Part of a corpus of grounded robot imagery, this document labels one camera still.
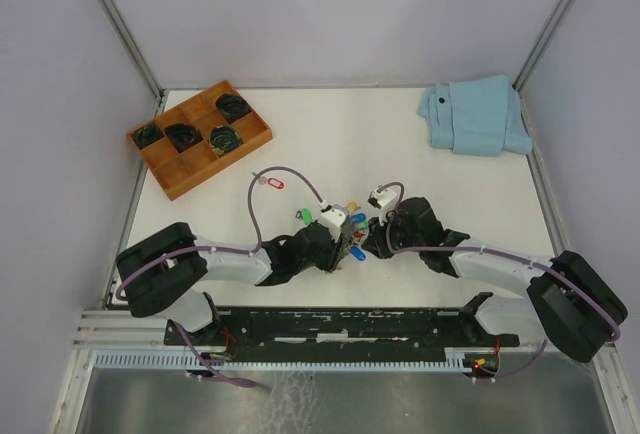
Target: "black cable bundle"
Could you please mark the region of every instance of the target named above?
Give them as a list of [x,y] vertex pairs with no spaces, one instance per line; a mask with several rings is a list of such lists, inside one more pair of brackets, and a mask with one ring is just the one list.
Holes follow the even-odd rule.
[[242,145],[242,139],[230,126],[214,127],[209,136],[209,145],[218,157]]
[[231,124],[232,122],[241,119],[251,112],[251,107],[240,96],[234,96],[233,94],[223,94],[216,101],[216,107],[222,114],[222,117]]
[[164,134],[162,134],[162,131],[158,126],[156,126],[155,122],[150,122],[149,124],[136,129],[131,137],[133,137],[133,142],[136,143],[138,149],[144,149],[145,147],[162,139]]
[[184,152],[202,141],[198,130],[189,124],[172,124],[164,132],[178,152]]

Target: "folded blue cloth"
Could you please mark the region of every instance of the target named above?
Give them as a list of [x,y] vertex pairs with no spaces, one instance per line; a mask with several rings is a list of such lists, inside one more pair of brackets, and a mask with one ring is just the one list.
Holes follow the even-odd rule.
[[429,143],[456,154],[528,154],[531,138],[522,123],[520,97],[507,76],[428,88],[418,114],[429,125]]

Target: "wooden tray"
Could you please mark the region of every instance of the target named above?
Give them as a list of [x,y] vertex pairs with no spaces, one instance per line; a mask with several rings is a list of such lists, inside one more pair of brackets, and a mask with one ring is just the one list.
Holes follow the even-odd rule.
[[[127,137],[172,201],[273,139],[271,129],[253,109],[229,124],[216,108],[216,100],[225,93],[240,96],[228,81],[222,81],[127,133]],[[153,122],[164,137],[144,149],[138,148],[133,140],[133,133]],[[179,153],[165,132],[167,126],[177,123],[194,126],[203,140]],[[218,157],[209,145],[209,134],[214,127],[229,125],[242,138],[242,145]]]

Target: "white wall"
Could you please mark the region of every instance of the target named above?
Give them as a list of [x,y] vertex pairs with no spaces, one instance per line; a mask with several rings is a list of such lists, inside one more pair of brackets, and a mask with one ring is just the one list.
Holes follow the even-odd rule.
[[45,432],[153,100],[97,0],[0,0],[0,432]]
[[577,0],[526,93],[569,243],[626,303],[640,401],[640,0]]
[[115,0],[162,87],[515,77],[558,0]]

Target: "white table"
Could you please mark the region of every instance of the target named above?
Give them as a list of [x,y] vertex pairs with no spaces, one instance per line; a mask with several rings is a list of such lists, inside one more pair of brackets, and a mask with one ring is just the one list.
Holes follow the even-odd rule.
[[[406,197],[424,196],[445,227],[508,249],[553,253],[524,156],[458,156],[432,149],[427,124],[416,114],[422,89],[260,89],[241,94],[271,126],[274,139],[175,201],[147,172],[129,245],[176,221],[220,242],[255,244],[246,206],[251,173],[272,165],[300,170],[330,203],[356,200],[368,215],[369,192],[402,181]],[[172,91],[166,108],[197,91]],[[286,187],[259,186],[254,205],[265,239],[293,234],[295,212],[317,205],[292,175],[274,174]],[[235,282],[205,286],[218,305],[456,307],[494,290],[430,271],[417,255],[365,262],[348,256],[342,269],[315,268],[274,287]]]

